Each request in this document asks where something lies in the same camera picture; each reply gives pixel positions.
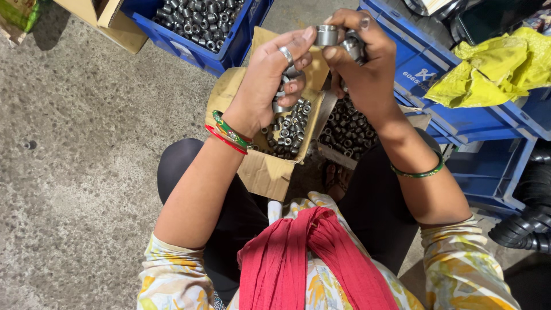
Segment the gray floor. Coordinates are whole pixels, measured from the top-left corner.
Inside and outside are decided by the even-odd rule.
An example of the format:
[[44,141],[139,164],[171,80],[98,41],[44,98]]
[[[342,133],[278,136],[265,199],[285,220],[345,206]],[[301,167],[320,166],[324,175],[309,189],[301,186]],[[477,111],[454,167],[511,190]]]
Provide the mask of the gray floor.
[[[282,33],[357,5],[277,0],[263,26]],[[21,46],[0,40],[3,308],[135,306],[142,253],[161,208],[156,165],[169,144],[206,138],[215,82],[150,41],[131,55],[55,4]],[[37,148],[24,150],[27,140]],[[297,171],[297,192],[320,190]],[[517,260],[495,251],[504,265]],[[421,257],[417,240],[401,271],[408,286],[423,282],[415,273]]]

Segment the woman's right hand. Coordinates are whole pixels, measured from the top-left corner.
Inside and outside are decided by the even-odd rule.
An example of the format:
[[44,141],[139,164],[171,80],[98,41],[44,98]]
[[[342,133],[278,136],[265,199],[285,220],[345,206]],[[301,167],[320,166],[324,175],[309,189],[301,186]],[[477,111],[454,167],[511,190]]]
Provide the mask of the woman's right hand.
[[372,124],[383,121],[386,114],[397,108],[393,93],[396,44],[367,10],[339,9],[324,23],[354,29],[365,42],[368,58],[366,64],[359,66],[344,48],[325,47],[323,56],[333,75],[331,88],[339,98],[344,98],[341,88],[341,79],[344,79],[356,109]]

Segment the open cardboard box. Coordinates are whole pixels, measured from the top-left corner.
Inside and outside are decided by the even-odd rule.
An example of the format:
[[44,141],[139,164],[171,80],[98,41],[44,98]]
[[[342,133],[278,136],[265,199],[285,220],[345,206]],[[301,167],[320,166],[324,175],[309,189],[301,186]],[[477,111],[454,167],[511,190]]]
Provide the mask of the open cardboard box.
[[102,0],[97,9],[91,0],[54,0],[130,53],[136,54],[147,35],[122,12],[123,0]]
[[[270,41],[277,36],[276,33],[255,27],[255,35],[252,40],[251,54],[264,42]],[[304,131],[304,141],[299,149],[299,154],[292,160],[281,159],[262,152],[249,150],[248,155],[241,163],[237,171],[239,177],[251,193],[262,195],[274,200],[283,201],[289,187],[291,174],[297,163],[302,163],[306,156],[308,145],[314,135],[314,129],[317,123],[318,114],[320,112],[324,92],[320,89],[329,72],[329,67],[323,57],[321,50],[317,47],[310,49],[312,53],[312,64],[304,69],[307,83],[306,89],[302,93],[302,97],[311,102],[312,110],[308,115],[308,122]],[[214,126],[216,123],[212,117],[213,110],[224,112],[229,107],[233,100],[237,89],[245,76],[247,68],[231,68],[227,70],[218,79],[212,92],[210,93],[207,104],[207,114],[205,123]],[[275,116],[285,116],[290,114],[278,113]],[[278,137],[278,131],[273,132],[275,137]],[[254,136],[255,144],[260,146],[260,149],[271,149],[268,147],[266,137],[262,133],[257,133]]]
[[[331,114],[331,111],[333,110],[333,107],[337,103],[337,100],[338,100],[337,96],[332,91],[327,92],[327,94],[325,95],[323,103],[321,104],[320,112],[318,113],[318,119],[317,119],[316,126],[314,128],[313,139],[318,139],[320,137],[321,132],[323,131],[323,128],[325,127],[325,124],[329,119],[329,114]],[[408,106],[403,106],[401,104],[398,104],[398,106],[400,107],[400,109],[404,114],[416,113],[421,111],[420,108],[410,108]],[[413,127],[426,130],[426,128],[429,126],[431,116],[430,114],[410,115],[407,117],[407,119],[409,120],[410,123],[412,123]],[[347,157],[317,141],[313,143],[316,144],[314,145],[314,147],[317,148],[321,156],[324,156],[325,158],[331,161],[334,161],[335,163],[343,167],[346,167],[350,170],[354,170],[356,168],[356,165],[358,164],[358,162],[355,161],[354,159]]]

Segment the black leggings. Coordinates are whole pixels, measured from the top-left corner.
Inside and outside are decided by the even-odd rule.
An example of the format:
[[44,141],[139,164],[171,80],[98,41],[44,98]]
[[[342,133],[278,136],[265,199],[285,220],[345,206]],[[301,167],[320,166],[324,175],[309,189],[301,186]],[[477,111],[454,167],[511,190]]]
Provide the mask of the black leggings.
[[[439,149],[432,137],[418,131],[432,148]],[[163,152],[157,171],[163,204],[202,146],[199,140],[184,139]],[[390,170],[390,160],[380,142],[358,162],[339,210],[373,259],[398,274],[419,226],[407,209],[398,178]],[[204,251],[207,275],[226,305],[239,288],[237,251],[266,227],[266,210],[257,206],[236,174]]]

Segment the bangle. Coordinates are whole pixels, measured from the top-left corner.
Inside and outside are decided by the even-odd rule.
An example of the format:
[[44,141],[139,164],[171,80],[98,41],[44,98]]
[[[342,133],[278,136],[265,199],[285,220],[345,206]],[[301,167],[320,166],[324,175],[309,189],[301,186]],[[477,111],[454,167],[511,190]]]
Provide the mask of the bangle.
[[236,134],[235,131],[231,129],[231,127],[228,126],[228,124],[226,124],[226,122],[222,119],[222,115],[223,113],[218,110],[212,111],[212,117],[216,121],[216,127],[220,131],[220,133],[230,138],[230,140],[234,141],[242,148],[252,149],[252,140],[243,139],[238,134]]
[[234,150],[238,151],[239,153],[241,154],[244,154],[244,155],[247,155],[248,153],[240,148],[238,148],[237,146],[233,145],[233,143],[231,143],[230,141],[224,139],[224,137],[222,137],[221,135],[217,134],[215,131],[214,131],[214,127],[213,126],[209,126],[209,125],[205,125],[205,128],[210,131],[214,136],[216,136],[218,139],[224,141],[224,143],[226,143],[227,145],[231,146]]
[[403,172],[403,171],[400,171],[400,170],[396,169],[396,167],[394,167],[394,165],[392,163],[390,163],[390,169],[392,169],[392,171],[394,171],[394,173],[396,173],[397,175],[401,175],[401,176],[406,177],[406,178],[418,179],[418,178],[430,177],[431,175],[433,175],[433,174],[437,173],[438,171],[440,171],[442,169],[442,167],[444,167],[444,157],[442,156],[442,154],[440,154],[440,152],[438,152],[434,149],[433,149],[433,151],[438,156],[438,165],[436,166],[436,168],[434,168],[432,170],[429,170],[427,172],[421,172],[421,173],[406,173],[406,172]]

